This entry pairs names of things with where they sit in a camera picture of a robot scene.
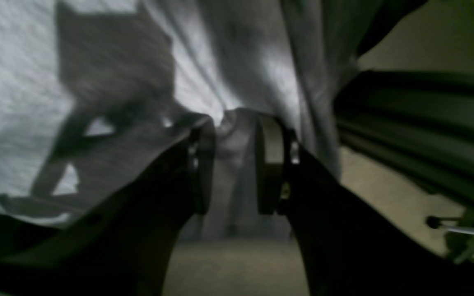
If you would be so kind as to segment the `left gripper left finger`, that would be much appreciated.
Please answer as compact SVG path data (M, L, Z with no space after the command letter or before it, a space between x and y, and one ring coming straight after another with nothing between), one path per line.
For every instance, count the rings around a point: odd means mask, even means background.
M15 296L160 296L183 225L206 214L216 131L211 118L132 183L66 230L0 257L0 292Z

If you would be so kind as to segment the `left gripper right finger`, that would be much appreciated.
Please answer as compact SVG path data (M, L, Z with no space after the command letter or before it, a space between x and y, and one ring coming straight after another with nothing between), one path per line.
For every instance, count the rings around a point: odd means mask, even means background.
M290 223L311 296L474 296L474 265L414 242L271 116L256 122L256 186L258 211Z

